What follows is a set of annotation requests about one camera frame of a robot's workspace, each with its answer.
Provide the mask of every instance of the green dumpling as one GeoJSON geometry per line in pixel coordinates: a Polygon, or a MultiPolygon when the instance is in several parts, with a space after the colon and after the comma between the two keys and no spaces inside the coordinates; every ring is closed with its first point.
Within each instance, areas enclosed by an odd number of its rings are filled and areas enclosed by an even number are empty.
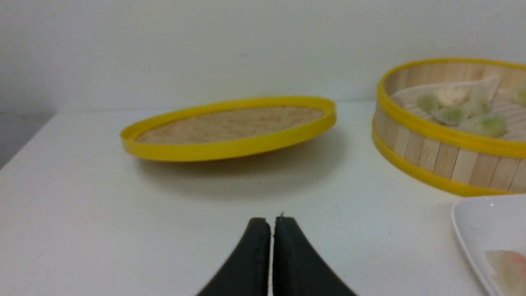
{"type": "Polygon", "coordinates": [[[488,97],[488,91],[483,87],[475,87],[470,91],[468,103],[471,104],[469,117],[484,115],[491,112],[491,100],[488,97]]]}
{"type": "Polygon", "coordinates": [[[476,116],[462,122],[458,129],[470,134],[486,137],[500,137],[506,133],[506,117],[497,114],[476,116]]]}
{"type": "Polygon", "coordinates": [[[526,107],[526,87],[519,89],[517,93],[515,93],[515,102],[526,107]]]}
{"type": "Polygon", "coordinates": [[[465,104],[455,108],[439,109],[433,113],[433,116],[436,120],[445,125],[457,126],[466,118],[468,118],[469,113],[470,110],[465,104]]]}
{"type": "Polygon", "coordinates": [[[433,114],[439,108],[438,98],[430,94],[420,95],[417,98],[417,105],[429,114],[433,114]]]}

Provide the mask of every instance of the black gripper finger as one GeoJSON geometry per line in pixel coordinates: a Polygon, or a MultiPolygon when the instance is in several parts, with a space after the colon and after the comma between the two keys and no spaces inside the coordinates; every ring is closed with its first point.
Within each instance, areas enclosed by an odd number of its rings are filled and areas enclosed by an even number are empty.
{"type": "Polygon", "coordinates": [[[270,226],[252,218],[238,245],[198,296],[267,296],[270,226]]]}
{"type": "Polygon", "coordinates": [[[274,296],[356,296],[323,261],[294,218],[277,217],[274,296]]]}

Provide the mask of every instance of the yellow rim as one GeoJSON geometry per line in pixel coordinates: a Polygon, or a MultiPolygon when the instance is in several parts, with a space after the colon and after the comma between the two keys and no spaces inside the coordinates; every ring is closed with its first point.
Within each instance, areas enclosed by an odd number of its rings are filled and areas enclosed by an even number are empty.
{"type": "Polygon", "coordinates": [[[481,196],[481,195],[503,195],[510,194],[506,191],[491,190],[479,187],[471,187],[466,184],[455,182],[440,176],[437,176],[423,168],[416,166],[404,158],[397,155],[393,150],[389,149],[376,133],[375,123],[372,123],[372,140],[380,153],[394,166],[410,175],[411,177],[420,180],[428,185],[442,189],[444,191],[457,194],[460,196],[481,196]]]}
{"type": "Polygon", "coordinates": [[[448,58],[436,60],[424,60],[413,63],[401,65],[390,70],[380,80],[378,84],[378,104],[395,121],[403,126],[413,130],[416,133],[425,135],[434,140],[448,143],[466,150],[473,150],[477,152],[499,155],[502,157],[526,158],[526,143],[511,142],[501,139],[491,139],[477,135],[468,134],[465,132],[456,131],[448,127],[440,126],[424,120],[418,116],[399,107],[387,95],[385,90],[385,81],[392,74],[405,69],[423,64],[437,64],[437,63],[482,63],[494,64],[511,68],[519,68],[526,71],[526,66],[520,64],[513,64],[498,61],[473,60],[468,58],[448,58]]]}
{"type": "Polygon", "coordinates": [[[333,101],[325,98],[309,96],[264,97],[220,102],[161,114],[126,127],[120,133],[120,137],[124,150],[138,158],[167,162],[195,162],[229,159],[288,147],[320,135],[335,123],[335,104],[333,101]],[[146,131],[171,121],[212,112],[264,106],[311,107],[322,110],[324,115],[318,120],[279,133],[226,142],[159,145],[138,143],[135,141],[146,131]]]}

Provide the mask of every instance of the white table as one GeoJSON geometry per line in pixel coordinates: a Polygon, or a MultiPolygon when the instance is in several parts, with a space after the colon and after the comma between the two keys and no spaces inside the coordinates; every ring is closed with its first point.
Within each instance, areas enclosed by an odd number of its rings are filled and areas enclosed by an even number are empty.
{"type": "Polygon", "coordinates": [[[382,158],[374,105],[339,103],[302,145],[187,165],[120,146],[166,110],[59,113],[0,171],[0,295],[193,295],[249,218],[281,212],[361,296],[483,295],[451,227],[459,198],[382,158]]]}

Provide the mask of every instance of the white plate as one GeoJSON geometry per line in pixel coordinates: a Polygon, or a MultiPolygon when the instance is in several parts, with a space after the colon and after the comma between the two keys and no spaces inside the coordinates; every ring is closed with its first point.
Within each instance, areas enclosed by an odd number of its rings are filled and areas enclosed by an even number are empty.
{"type": "Polygon", "coordinates": [[[526,195],[464,199],[453,205],[453,226],[473,271],[491,296],[503,296],[494,282],[488,250],[526,255],[526,195]]]}

